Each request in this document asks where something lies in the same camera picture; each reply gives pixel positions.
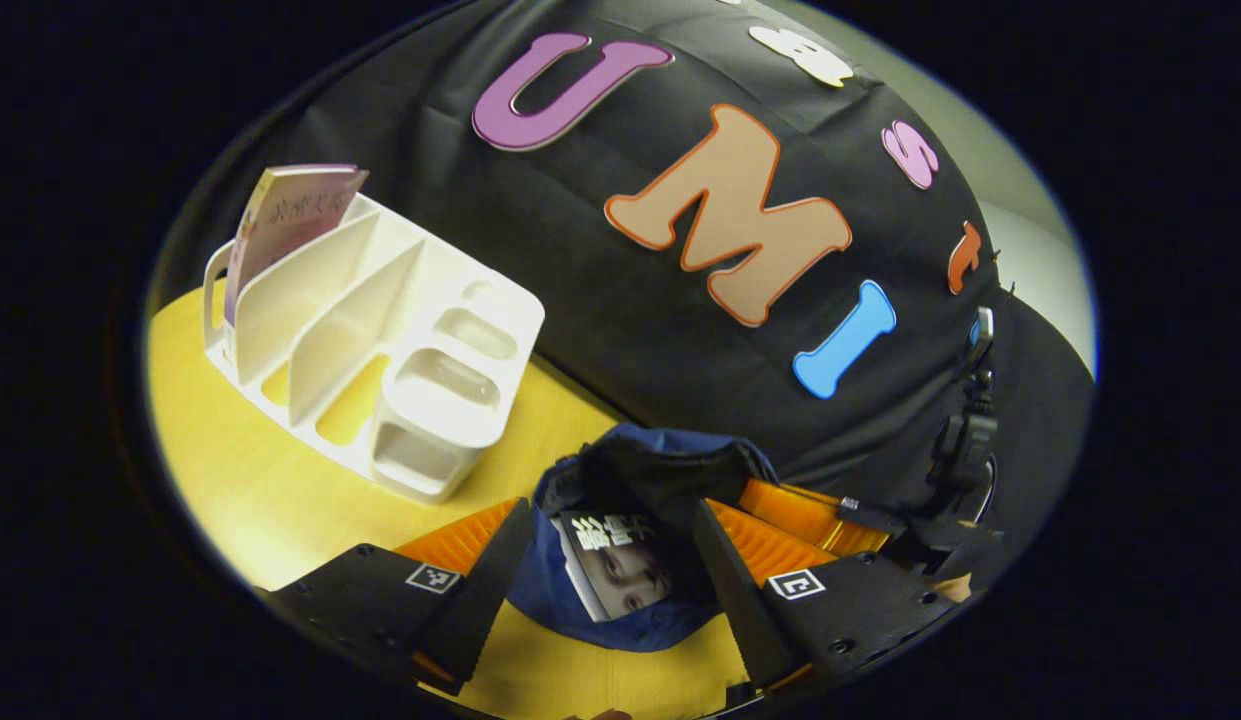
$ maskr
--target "organizer handle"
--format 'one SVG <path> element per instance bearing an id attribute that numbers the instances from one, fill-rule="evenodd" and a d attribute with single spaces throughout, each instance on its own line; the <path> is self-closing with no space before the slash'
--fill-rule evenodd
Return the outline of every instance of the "organizer handle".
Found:
<path id="1" fill-rule="evenodd" d="M 212 258 L 207 261 L 207 269 L 204 272 L 204 350 L 208 351 L 210 348 L 221 341 L 223 336 L 223 323 L 220 328 L 212 324 L 212 294 L 216 290 L 216 276 L 222 271 L 228 268 L 228 254 L 233 248 L 233 241 L 223 243 L 216 252 L 213 252 Z"/>

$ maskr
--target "orange gripper pad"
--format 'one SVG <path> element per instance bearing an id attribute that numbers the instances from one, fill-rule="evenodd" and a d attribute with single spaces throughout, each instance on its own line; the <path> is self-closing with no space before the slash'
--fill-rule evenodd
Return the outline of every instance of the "orange gripper pad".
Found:
<path id="1" fill-rule="evenodd" d="M 437 664 L 437 662 L 433 662 L 432 657 L 424 655 L 423 652 L 416 650 L 411 653 L 411 660 L 418 662 L 419 667 L 423 667 L 426 670 L 433 673 L 434 675 L 446 680 L 447 683 L 455 682 L 455 678 L 452 678 L 450 673 L 443 670 L 442 667 Z"/>
<path id="2" fill-rule="evenodd" d="M 810 542 L 784 533 L 774 525 L 740 511 L 733 506 L 706 498 L 714 516 L 717 518 L 726 538 L 731 538 L 735 551 L 745 561 L 753 582 L 762 587 L 772 575 L 793 574 L 794 570 L 813 569 L 838 560 L 831 552 L 825 552 Z"/>
<path id="3" fill-rule="evenodd" d="M 839 557 L 881 550 L 890 534 L 839 519 L 840 502 L 838 497 L 756 478 L 750 478 L 740 497 L 745 510 Z"/>
<path id="4" fill-rule="evenodd" d="M 468 575 L 519 500 L 521 498 L 511 497 L 500 505 L 474 511 L 473 515 L 416 538 L 393 552 L 453 574 Z"/>

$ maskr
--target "magazine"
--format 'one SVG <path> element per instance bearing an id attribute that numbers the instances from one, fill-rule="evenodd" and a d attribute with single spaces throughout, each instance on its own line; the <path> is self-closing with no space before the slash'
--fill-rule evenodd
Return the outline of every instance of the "magazine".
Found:
<path id="1" fill-rule="evenodd" d="M 356 165 L 266 168 L 230 250 L 223 322 L 233 324 L 237 297 L 251 278 L 340 223 L 367 174 Z"/>
<path id="2" fill-rule="evenodd" d="M 571 583 L 594 623 L 669 597 L 670 574 L 648 515 L 561 511 L 552 524 Z"/>

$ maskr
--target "black cloth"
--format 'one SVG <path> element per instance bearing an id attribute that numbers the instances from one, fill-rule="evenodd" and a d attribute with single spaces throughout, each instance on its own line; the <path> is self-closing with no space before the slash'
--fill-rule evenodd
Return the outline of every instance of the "black cloth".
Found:
<path id="1" fill-rule="evenodd" d="M 988 305 L 1000 421 L 989 518 L 1008 536 L 985 570 L 998 574 L 1064 492 L 1095 382 L 1064 338 L 1000 288 L 997 238 L 923 119 L 838 46 L 822 40 L 855 74 L 834 89 L 753 41 L 753 26 L 817 37 L 757 4 L 459 2 L 302 88 L 246 132 L 172 226 L 160 272 L 175 279 L 160 288 L 163 299 L 200 282 L 261 170 L 357 163 L 370 170 L 370 197 L 536 293 L 546 307 L 539 355 L 637 423 L 748 438 L 784 482 L 885 505 L 926 492 L 931 441 L 962 406 L 953 369 L 977 307 Z M 474 132 L 473 106 L 547 32 L 593 43 L 551 65 L 519 97 L 520 110 L 556 99 L 609 41 L 658 45 L 676 60 L 629 78 L 556 142 L 498 150 Z M 701 272 L 680 268 L 694 209 L 675 222 L 675 246 L 660 252 L 612 228 L 602 210 L 701 142 L 719 102 L 781 142 L 767 206 L 827 197 L 853 228 L 853 245 L 808 269 L 758 328 L 737 323 L 706 290 L 707 274 L 742 254 Z M 894 120 L 917 128 L 939 159 L 926 191 L 884 150 L 881 130 Z M 984 240 L 980 264 L 952 295 L 946 269 L 964 222 Z M 866 279 L 889 293 L 898 323 L 834 396 L 818 398 L 794 377 L 794 355 L 834 331 Z"/>

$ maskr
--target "black clamp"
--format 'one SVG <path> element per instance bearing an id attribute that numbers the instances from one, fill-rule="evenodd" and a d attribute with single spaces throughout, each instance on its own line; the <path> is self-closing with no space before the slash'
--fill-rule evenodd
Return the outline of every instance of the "black clamp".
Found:
<path id="1" fill-rule="evenodd" d="M 915 574 L 937 574 L 958 547 L 963 547 L 962 555 L 969 561 L 978 547 L 1001 538 L 997 530 L 980 526 L 998 474 L 992 453 L 998 434 L 989 353 L 993 341 L 994 314 L 989 307 L 980 307 L 956 375 L 965 384 L 967 402 L 962 413 L 951 415 L 939 427 L 931 451 L 927 483 L 934 494 L 925 505 L 908 511 L 905 516 L 908 533 L 884 549 Z M 946 570 L 949 570 L 946 575 L 953 574 L 953 569 Z"/>
<path id="2" fill-rule="evenodd" d="M 364 669 L 454 696 L 473 678 L 532 530 L 532 510 L 520 500 L 469 574 L 361 542 L 294 583 L 256 593 Z"/>
<path id="3" fill-rule="evenodd" d="M 759 587 L 706 502 L 692 538 L 751 685 L 768 694 L 812 677 L 848 682 L 957 605 L 870 551 L 774 575 Z"/>

